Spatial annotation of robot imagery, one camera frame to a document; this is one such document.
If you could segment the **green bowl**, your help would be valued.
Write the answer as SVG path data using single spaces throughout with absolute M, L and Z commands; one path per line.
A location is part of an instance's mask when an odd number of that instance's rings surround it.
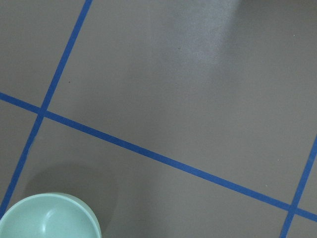
M 10 207 L 0 220 L 2 238 L 101 238 L 93 210 L 65 193 L 26 197 Z

